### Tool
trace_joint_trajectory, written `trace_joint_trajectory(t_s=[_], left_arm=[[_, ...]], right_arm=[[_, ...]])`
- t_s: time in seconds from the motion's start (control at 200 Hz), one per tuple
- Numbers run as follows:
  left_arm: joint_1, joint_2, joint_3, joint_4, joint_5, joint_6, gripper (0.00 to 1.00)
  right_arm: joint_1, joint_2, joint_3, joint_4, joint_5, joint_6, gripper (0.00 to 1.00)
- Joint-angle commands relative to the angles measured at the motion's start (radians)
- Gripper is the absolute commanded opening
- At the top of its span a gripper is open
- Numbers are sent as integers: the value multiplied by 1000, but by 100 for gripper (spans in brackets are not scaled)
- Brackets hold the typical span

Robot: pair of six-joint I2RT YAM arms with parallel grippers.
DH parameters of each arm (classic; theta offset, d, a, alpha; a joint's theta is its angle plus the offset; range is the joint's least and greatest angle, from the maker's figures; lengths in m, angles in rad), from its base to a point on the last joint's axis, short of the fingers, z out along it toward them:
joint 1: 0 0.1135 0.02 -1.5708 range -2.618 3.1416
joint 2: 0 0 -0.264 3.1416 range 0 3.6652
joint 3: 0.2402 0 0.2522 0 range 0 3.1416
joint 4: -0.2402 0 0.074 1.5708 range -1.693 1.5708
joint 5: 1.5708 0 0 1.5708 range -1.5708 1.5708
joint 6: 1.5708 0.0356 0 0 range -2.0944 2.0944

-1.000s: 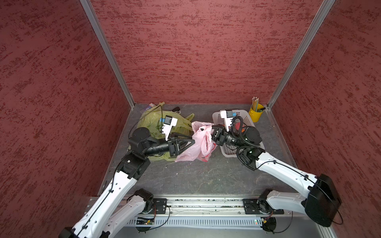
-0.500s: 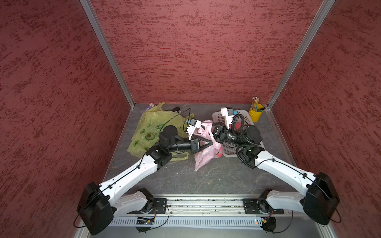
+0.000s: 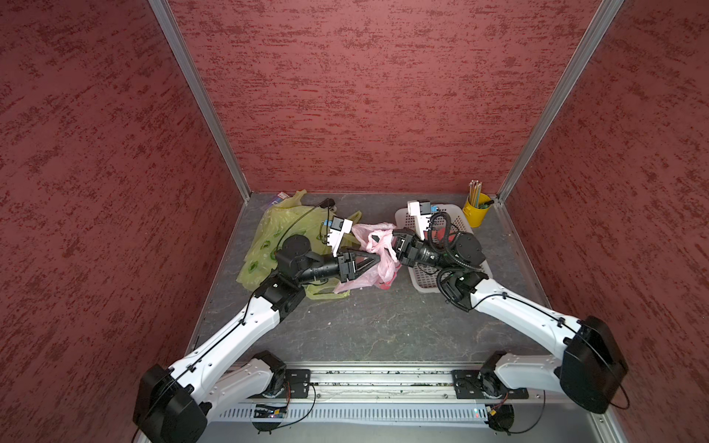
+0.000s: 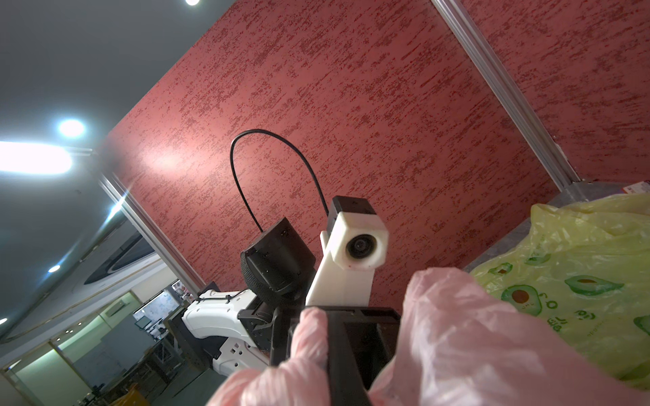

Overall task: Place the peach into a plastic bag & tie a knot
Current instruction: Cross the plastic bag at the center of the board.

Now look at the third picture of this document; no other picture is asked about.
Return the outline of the pink plastic bag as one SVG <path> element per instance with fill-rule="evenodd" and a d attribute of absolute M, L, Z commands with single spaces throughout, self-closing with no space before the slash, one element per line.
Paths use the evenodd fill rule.
<path fill-rule="evenodd" d="M 371 269 L 361 278 L 354 279 L 350 282 L 340 282 L 333 290 L 334 293 L 344 293 L 346 291 L 370 286 L 376 286 L 382 290 L 389 290 L 391 288 L 402 264 L 400 260 L 399 264 L 387 262 L 382 256 L 382 249 L 384 249 L 384 247 L 371 247 L 370 237 L 373 234 L 391 234 L 393 236 L 394 228 L 395 225 L 391 223 L 358 223 L 353 226 L 352 234 L 360 243 L 360 250 L 378 254 L 380 256 L 380 263 L 376 269 Z"/>

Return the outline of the green avocado plastic bag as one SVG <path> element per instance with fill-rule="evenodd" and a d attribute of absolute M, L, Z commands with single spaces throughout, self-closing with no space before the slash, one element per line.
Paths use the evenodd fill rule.
<path fill-rule="evenodd" d="M 333 292 L 340 283 L 336 278 L 323 282 L 297 284 L 276 274 L 275 252 L 281 248 L 288 237 L 296 234 L 306 236 L 315 253 L 332 257 L 332 250 L 326 245 L 326 223 L 330 222 L 335 215 L 336 204 L 333 200 L 325 198 L 315 204 L 305 205 L 302 202 L 305 195 L 306 191 L 301 190 L 265 210 L 244 258 L 244 266 L 236 278 L 247 291 L 256 292 L 260 285 L 271 277 L 274 282 L 292 291 L 300 299 L 328 301 L 349 297 L 350 291 Z"/>

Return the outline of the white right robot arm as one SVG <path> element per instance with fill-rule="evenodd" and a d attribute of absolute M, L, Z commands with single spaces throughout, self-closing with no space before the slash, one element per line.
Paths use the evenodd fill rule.
<path fill-rule="evenodd" d="M 494 317 L 548 351 L 493 354 L 480 371 L 490 397 L 510 389 L 557 391 L 586 411 L 605 413 L 616 394 L 624 393 L 629 367 L 611 328 L 594 316 L 578 319 L 545 308 L 495 281 L 483 269 L 486 257 L 473 234 L 444 233 L 434 240 L 399 229 L 371 237 L 399 264 L 435 269 L 439 292 L 450 305 Z"/>

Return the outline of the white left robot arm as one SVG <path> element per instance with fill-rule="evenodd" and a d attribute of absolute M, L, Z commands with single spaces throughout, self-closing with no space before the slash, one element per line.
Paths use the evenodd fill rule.
<path fill-rule="evenodd" d="M 307 285 L 353 281 L 380 262 L 377 254 L 354 249 L 321 256 L 301 234 L 287 238 L 275 258 L 275 269 L 219 332 L 170 367 L 154 365 L 142 375 L 133 413 L 135 441 L 195 442 L 222 400 L 280 389 L 285 365 L 272 354 L 260 354 L 234 374 L 227 371 L 298 307 Z"/>

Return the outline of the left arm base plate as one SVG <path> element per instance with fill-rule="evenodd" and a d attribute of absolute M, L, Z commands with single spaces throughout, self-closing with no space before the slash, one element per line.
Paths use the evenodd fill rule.
<path fill-rule="evenodd" d="M 310 395 L 309 369 L 283 369 L 277 371 L 264 393 L 252 395 L 249 400 L 276 400 L 288 399 L 303 400 Z"/>

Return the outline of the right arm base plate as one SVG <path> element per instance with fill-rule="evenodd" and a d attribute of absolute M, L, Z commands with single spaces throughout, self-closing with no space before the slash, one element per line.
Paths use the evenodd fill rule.
<path fill-rule="evenodd" d="M 529 398 L 527 389 L 508 388 L 493 372 L 481 375 L 479 370 L 454 370 L 452 386 L 458 400 L 501 402 Z"/>

